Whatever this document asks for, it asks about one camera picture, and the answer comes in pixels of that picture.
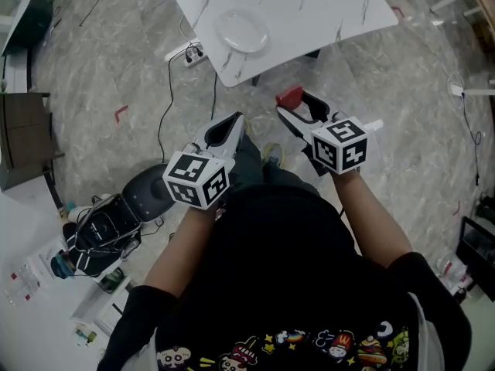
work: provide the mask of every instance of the white table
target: white table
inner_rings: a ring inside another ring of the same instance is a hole
[[[452,4],[457,0],[441,0],[437,4],[430,7],[433,13],[442,9],[446,5]],[[495,0],[476,0],[478,6],[474,9],[469,9],[463,13],[465,17],[476,14],[477,12],[483,13],[488,25],[490,26],[490,31],[492,37],[495,37]],[[491,86],[495,86],[495,80],[489,80]],[[461,86],[455,84],[448,85],[449,92],[457,97],[461,97],[463,94],[466,96],[495,96],[494,89],[464,89]]]
[[[342,39],[397,25],[385,0],[176,0],[226,87]],[[215,29],[219,15],[251,10],[268,27],[258,53],[239,53]]]

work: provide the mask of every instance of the pants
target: pants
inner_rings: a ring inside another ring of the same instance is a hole
[[[246,134],[241,140],[240,149],[235,156],[235,166],[230,171],[229,179],[230,193],[235,193],[251,186],[272,184],[299,187],[319,196],[315,187],[303,182],[294,173],[280,169],[273,162],[267,162],[263,165],[258,148]]]

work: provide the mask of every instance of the red tape mark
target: red tape mark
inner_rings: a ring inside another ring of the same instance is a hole
[[[117,124],[121,121],[121,119],[118,117],[118,115],[124,111],[126,111],[129,108],[129,106],[123,106],[119,108],[117,111],[115,111],[115,120],[117,121]]]
[[[394,11],[399,11],[402,15],[402,18],[405,18],[404,14],[402,13],[402,10],[399,7],[391,7]]]
[[[457,210],[452,214],[455,216],[461,210],[461,201],[457,201]]]

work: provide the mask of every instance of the black t-shirt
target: black t-shirt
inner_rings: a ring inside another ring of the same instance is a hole
[[[166,371],[421,369],[422,315],[445,368],[462,369],[469,323],[420,254],[385,269],[325,200],[265,185],[230,199],[180,299],[131,292],[98,369],[121,369],[153,332]]]

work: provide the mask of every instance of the cartoon print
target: cartoon print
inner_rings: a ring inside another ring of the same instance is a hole
[[[381,348],[380,343],[370,335],[365,340],[361,341],[357,356],[365,366],[374,366],[375,364],[385,364],[387,357]]]
[[[273,335],[265,334],[265,341],[270,342],[265,343],[265,346],[261,348],[261,350],[269,355],[271,355],[275,351],[275,345],[273,345]]]
[[[275,345],[265,343],[265,346],[261,348],[263,352],[266,352],[267,354],[271,355],[275,351]]]
[[[338,362],[341,362],[343,358],[346,356],[347,352],[349,352],[349,349],[352,344],[353,344],[352,332],[341,332],[332,341],[332,344],[328,349],[328,354],[332,356],[334,359],[338,359],[339,360]]]
[[[191,358],[191,351],[183,346],[173,346],[170,349],[156,353],[156,360],[163,369],[179,371],[184,369]]]
[[[392,340],[392,363],[402,365],[408,360],[409,357],[409,331],[403,328],[402,331],[395,336]]]
[[[254,365],[258,358],[251,351],[256,343],[256,337],[250,337],[246,342],[238,342],[232,349],[232,353],[222,355],[219,361],[220,371],[239,371],[245,370],[247,365]]]
[[[306,333],[301,330],[294,330],[294,333],[292,334],[288,334],[286,331],[282,331],[275,336],[275,339],[278,344],[282,344],[284,342],[303,342],[306,339]]]
[[[215,364],[215,360],[210,360],[207,359],[206,357],[202,357],[200,359],[200,367],[211,367],[213,364]]]
[[[312,344],[323,353],[326,353],[326,347],[328,346],[328,343],[330,341],[333,341],[334,338],[335,336],[333,334],[330,334],[328,330],[321,331],[318,333],[318,336],[313,339]]]
[[[229,359],[228,357],[223,357],[220,360],[219,365],[220,371],[244,371],[246,366],[243,362],[239,362],[234,359]]]
[[[387,338],[388,336],[392,335],[392,332],[394,332],[394,329],[392,325],[387,321],[383,321],[377,327],[378,338]]]

